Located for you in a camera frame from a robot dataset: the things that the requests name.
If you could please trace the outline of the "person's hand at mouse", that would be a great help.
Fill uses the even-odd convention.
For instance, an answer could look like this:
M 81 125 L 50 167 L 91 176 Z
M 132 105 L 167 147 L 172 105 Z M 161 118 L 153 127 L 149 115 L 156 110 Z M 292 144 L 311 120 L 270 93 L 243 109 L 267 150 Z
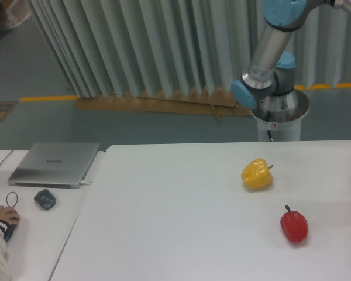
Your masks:
M 18 225 L 20 215 L 14 208 L 0 205 L 0 221 L 6 222 L 8 225 Z

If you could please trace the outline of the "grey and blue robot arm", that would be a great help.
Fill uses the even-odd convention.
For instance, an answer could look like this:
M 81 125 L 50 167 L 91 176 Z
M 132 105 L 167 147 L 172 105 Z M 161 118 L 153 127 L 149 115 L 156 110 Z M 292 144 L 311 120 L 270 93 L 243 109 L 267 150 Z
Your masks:
M 277 63 L 292 35 L 301 28 L 308 14 L 328 4 L 351 14 L 351 1 L 262 1 L 266 26 L 249 66 L 232 83 L 232 94 L 244 107 L 254 108 L 279 87 Z

